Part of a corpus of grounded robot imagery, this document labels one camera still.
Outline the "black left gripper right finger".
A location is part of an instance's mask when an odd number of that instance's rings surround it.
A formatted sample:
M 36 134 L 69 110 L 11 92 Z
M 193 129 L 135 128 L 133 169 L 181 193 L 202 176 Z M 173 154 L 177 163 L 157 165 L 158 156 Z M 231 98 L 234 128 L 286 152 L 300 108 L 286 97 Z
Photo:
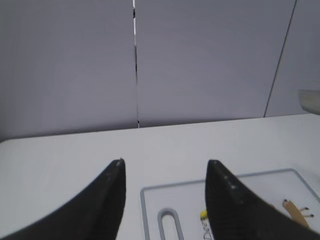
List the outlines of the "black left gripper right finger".
M 205 204 L 216 240 L 318 240 L 319 233 L 289 219 L 243 184 L 219 160 L 209 160 Z

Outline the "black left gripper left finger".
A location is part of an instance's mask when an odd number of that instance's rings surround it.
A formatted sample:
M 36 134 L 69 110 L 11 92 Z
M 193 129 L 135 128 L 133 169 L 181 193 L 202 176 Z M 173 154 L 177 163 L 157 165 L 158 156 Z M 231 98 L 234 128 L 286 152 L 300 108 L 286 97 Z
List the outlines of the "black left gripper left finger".
M 86 188 L 6 240 L 114 240 L 126 202 L 126 165 L 113 160 Z

